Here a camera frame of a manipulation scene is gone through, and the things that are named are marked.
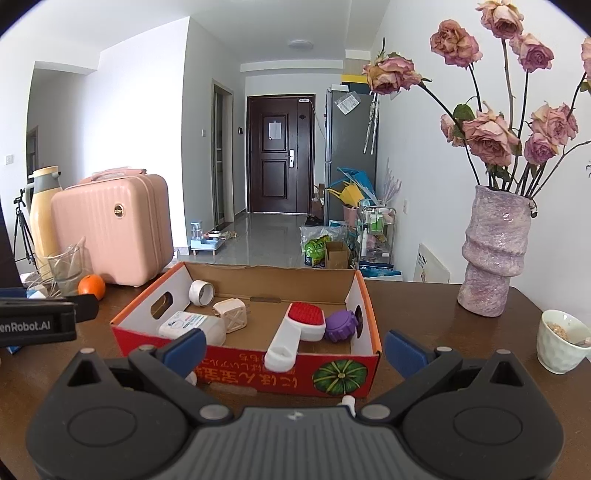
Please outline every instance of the yellow watering can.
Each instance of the yellow watering can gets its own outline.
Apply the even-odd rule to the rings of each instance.
[[[342,192],[338,192],[335,189],[326,189],[327,192],[331,193],[335,197],[337,197],[341,202],[345,205],[349,205],[351,207],[357,207],[360,200],[363,200],[365,197],[359,190],[359,187],[356,184],[350,184],[347,182],[343,182],[347,185]]]

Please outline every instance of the small cardboard box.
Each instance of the small cardboard box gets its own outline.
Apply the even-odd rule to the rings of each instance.
[[[190,303],[193,280],[213,284],[215,298],[209,306]],[[179,263],[113,319],[113,333],[124,355],[145,343],[164,346],[170,340],[157,332],[172,314],[186,310],[211,315],[213,304],[229,298],[246,304],[248,324],[229,333],[223,346],[207,347],[195,369],[200,380],[294,395],[368,395],[382,348],[365,282],[354,270]],[[265,353],[293,301],[315,304],[325,316],[351,310],[359,320],[357,332],[346,342],[300,342],[292,370],[267,371]]]
[[[349,268],[349,247],[344,242],[324,244],[324,267],[332,270]]]

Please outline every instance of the refrigerator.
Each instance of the refrigerator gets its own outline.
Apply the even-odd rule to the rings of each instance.
[[[365,135],[368,129],[371,95],[358,94],[360,103],[347,115],[335,105],[334,100],[340,99],[347,92],[328,90],[326,92],[326,163],[324,166],[324,182],[328,188],[345,176],[337,171],[338,167],[349,167],[363,170],[375,188],[375,169],[378,152],[377,138],[374,154],[371,154],[372,135],[369,136],[367,153],[363,153]],[[335,187],[343,189],[343,184]],[[330,220],[343,220],[342,202],[328,192],[324,193],[324,224]]]

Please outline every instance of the pink flower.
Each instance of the pink flower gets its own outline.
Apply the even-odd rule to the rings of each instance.
[[[487,113],[478,112],[476,119],[464,122],[466,142],[472,154],[488,165],[508,167],[511,165],[511,146],[519,139],[509,130],[505,118],[488,108]]]
[[[542,165],[557,154],[558,147],[539,133],[532,134],[523,150],[523,156],[533,165]]]
[[[480,23],[496,38],[510,40],[523,33],[523,15],[510,0],[488,0],[476,7],[482,12]]]
[[[591,37],[585,38],[582,47],[581,59],[583,60],[587,77],[591,77]]]
[[[574,139],[579,133],[574,115],[569,117],[570,107],[563,103],[559,108],[550,108],[546,103],[531,114],[534,133],[544,135],[553,145],[566,145],[569,137]]]
[[[444,20],[431,37],[431,51],[445,58],[446,65],[468,68],[482,58],[478,42],[455,20]]]
[[[448,114],[441,116],[441,131],[447,138],[447,143],[451,143],[452,147],[463,147],[463,140],[453,134],[455,127],[456,123],[453,121],[452,117]]]
[[[554,60],[552,50],[531,33],[516,35],[509,41],[509,45],[511,45],[519,63],[526,72],[532,73],[537,69],[552,68],[551,61]]]
[[[366,65],[363,72],[367,74],[371,91],[380,95],[398,92],[401,88],[410,90],[411,85],[418,85],[423,79],[421,74],[415,72],[413,61],[399,55],[377,65]]]

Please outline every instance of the white wall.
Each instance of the white wall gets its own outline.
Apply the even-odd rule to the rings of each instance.
[[[39,168],[58,165],[62,188],[83,178],[82,124],[84,75],[52,72],[43,82],[33,81],[29,97],[27,130],[37,127]]]
[[[570,104],[583,73],[580,45],[585,33],[546,0],[516,0],[515,4],[525,15],[525,31],[546,43],[556,56],[551,70],[530,76],[528,115],[545,100],[553,106]],[[413,59],[417,71],[433,79],[429,87],[453,109],[473,95],[470,74],[445,65],[444,59],[432,53],[429,46],[429,38],[437,31],[439,22],[453,18],[476,37],[484,53],[483,60],[476,64],[483,98],[508,118],[501,42],[480,25],[475,5],[473,0],[417,0],[406,2],[401,11],[397,2],[391,2],[372,54],[386,36],[387,51]],[[520,112],[524,72],[510,50],[509,57],[515,111]],[[403,182],[396,201],[399,224],[395,260],[405,279],[412,279],[418,244],[423,242],[450,270],[452,282],[461,283],[466,261],[460,250],[470,219],[475,179],[465,152],[446,144],[439,128],[442,113],[418,87],[410,92],[403,90],[392,101],[383,99],[378,178],[390,157],[394,174]],[[587,94],[579,96],[576,117],[580,127],[577,140],[588,140],[591,99]],[[542,309],[563,309],[591,323],[591,180],[585,172],[590,158],[589,147],[575,151],[536,197],[539,215],[532,220],[525,271],[512,280],[512,285]],[[484,180],[483,164],[477,158],[475,161]],[[404,199],[410,202],[407,215],[402,213]]]
[[[192,221],[201,220],[205,230],[214,227],[211,164],[214,82],[233,94],[233,193],[234,211],[238,213],[246,208],[246,135],[238,135],[238,127],[244,129],[244,77],[238,59],[191,19],[183,86],[183,193],[187,234]],[[201,136],[202,130],[206,131],[205,137]]]
[[[82,176],[146,168],[168,184],[175,247],[186,247],[181,119],[189,18],[125,40],[100,55],[85,79]]]
[[[14,228],[12,200],[27,183],[26,136],[27,107],[35,61],[67,64],[96,69],[99,52],[81,44],[53,38],[35,38],[24,22],[16,25],[0,40],[0,199],[9,232]],[[14,163],[5,165],[5,156],[14,155]],[[17,247],[17,255],[22,249]]]
[[[314,149],[314,184],[324,183],[324,113],[326,90],[340,83],[340,73],[286,73],[253,75],[246,77],[246,96],[255,95],[316,95],[314,108],[318,114],[316,146]]]

